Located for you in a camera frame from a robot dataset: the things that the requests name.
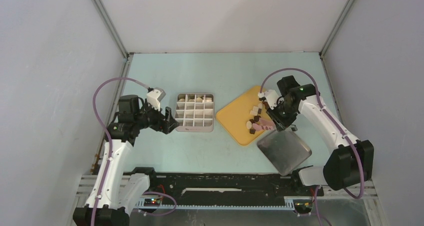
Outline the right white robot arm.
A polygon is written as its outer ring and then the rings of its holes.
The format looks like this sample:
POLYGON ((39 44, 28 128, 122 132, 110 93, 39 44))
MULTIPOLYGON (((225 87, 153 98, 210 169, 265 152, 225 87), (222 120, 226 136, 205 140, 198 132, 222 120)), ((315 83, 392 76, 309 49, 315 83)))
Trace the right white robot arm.
POLYGON ((358 184, 364 192, 365 182, 373 171, 374 146, 369 140, 360 140, 332 114, 325 104, 314 79, 300 85, 294 76, 277 82, 278 92, 260 88, 258 98, 266 105, 266 113, 277 131, 289 128, 298 115, 304 116, 317 130, 330 153, 325 165, 297 170, 291 180, 295 194, 303 195, 312 185, 326 185, 333 190, 348 190, 358 184))

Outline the pink handled metal tongs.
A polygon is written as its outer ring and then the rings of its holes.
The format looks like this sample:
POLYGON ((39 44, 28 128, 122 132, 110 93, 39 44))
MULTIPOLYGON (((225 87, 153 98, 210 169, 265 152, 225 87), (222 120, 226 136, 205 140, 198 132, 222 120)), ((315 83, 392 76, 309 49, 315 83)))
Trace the pink handled metal tongs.
POLYGON ((273 131, 276 129, 276 126, 273 121, 261 118, 258 122, 252 124, 252 129, 256 131, 273 131))

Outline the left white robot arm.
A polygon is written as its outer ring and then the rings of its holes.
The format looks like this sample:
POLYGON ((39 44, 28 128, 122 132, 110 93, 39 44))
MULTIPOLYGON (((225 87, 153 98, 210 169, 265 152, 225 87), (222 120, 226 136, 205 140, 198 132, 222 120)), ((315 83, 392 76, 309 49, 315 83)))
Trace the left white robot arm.
POLYGON ((93 189, 83 207, 74 210, 76 225, 129 225, 130 214, 143 193, 152 194, 158 180, 145 173, 136 173, 120 190, 124 164, 135 140, 143 129, 163 134, 179 126, 170 107, 161 109, 164 93, 148 93, 146 99, 126 95, 118 101, 118 111, 106 127, 103 159, 93 189))

